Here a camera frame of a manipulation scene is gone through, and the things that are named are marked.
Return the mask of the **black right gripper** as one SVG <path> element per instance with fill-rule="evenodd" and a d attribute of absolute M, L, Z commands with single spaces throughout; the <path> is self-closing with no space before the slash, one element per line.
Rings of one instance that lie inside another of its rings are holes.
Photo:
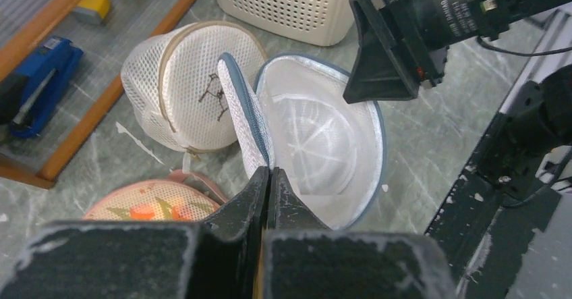
<path fill-rule="evenodd" d="M 349 0 L 358 52 L 343 93 L 349 104 L 410 101 L 420 87 L 434 88 L 445 75 L 448 47 L 431 50 L 405 0 Z"/>

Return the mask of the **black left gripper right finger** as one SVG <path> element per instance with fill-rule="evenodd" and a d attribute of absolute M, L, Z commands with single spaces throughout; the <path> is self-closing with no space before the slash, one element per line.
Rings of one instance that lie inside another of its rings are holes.
<path fill-rule="evenodd" d="M 329 229 L 274 169 L 263 240 L 265 298 L 455 298 L 430 237 Z"/>

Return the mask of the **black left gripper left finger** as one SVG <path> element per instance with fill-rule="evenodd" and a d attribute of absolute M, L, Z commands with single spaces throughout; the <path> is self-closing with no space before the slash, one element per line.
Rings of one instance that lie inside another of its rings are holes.
<path fill-rule="evenodd" d="M 203 221 L 55 221 L 2 298 L 255 298 L 270 169 Z"/>

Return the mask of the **white mesh laundry bag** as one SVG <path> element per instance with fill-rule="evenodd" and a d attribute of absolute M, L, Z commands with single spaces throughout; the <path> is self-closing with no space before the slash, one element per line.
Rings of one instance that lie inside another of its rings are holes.
<path fill-rule="evenodd" d="M 224 53 L 217 74 L 247 175 L 283 169 L 326 226 L 355 224 L 382 190 L 387 141 L 379 105 L 347 103 L 348 72 L 311 55 L 275 55 L 249 78 Z"/>

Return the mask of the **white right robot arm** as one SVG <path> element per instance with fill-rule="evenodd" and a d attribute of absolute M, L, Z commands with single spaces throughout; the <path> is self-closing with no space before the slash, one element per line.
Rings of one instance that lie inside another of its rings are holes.
<path fill-rule="evenodd" d="M 571 0 L 349 0 L 359 48 L 343 93 L 347 103 L 409 101 L 445 74 L 452 44 L 474 38 L 484 49 L 509 26 Z M 525 163 L 571 144 L 571 66 L 540 82 L 536 100 L 510 116 L 482 151 L 480 175 L 519 206 L 532 199 L 516 189 Z"/>

